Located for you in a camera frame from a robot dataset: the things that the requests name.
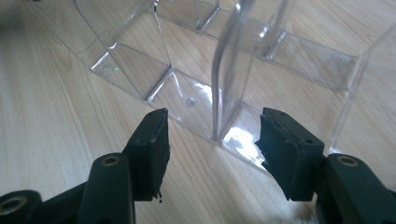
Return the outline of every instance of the clear plastic box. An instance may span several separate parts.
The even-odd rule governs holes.
[[[264,161],[254,145],[260,114],[272,107],[324,141],[327,152],[362,158],[396,189],[394,4],[25,4],[94,73],[153,107],[167,107],[182,125],[257,167]],[[331,11],[334,5],[343,10]]]

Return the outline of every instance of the clear plastic sheet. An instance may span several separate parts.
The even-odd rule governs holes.
[[[351,154],[396,190],[396,26],[359,60],[355,84],[334,133],[331,152]]]
[[[262,168],[254,142],[262,108],[272,107],[294,117],[330,152],[367,161],[396,188],[389,172],[396,170],[396,28],[381,32],[393,21],[368,12],[363,21],[373,28],[348,26],[352,19],[337,14],[344,20],[334,20],[326,8],[334,3],[325,1],[320,16],[329,17],[331,27],[303,20],[311,35],[288,29],[292,9],[302,10],[294,0],[241,0],[233,11],[218,0],[75,0],[71,12],[62,5],[72,0],[56,1],[25,3],[94,73],[154,107],[168,107],[188,129],[245,161]],[[392,7],[381,10],[384,17],[392,14]],[[340,35],[314,42],[326,29]],[[343,29],[362,35],[343,35]],[[371,44],[366,36],[379,40]],[[361,49],[349,47],[353,41]],[[389,155],[378,157],[373,148]]]

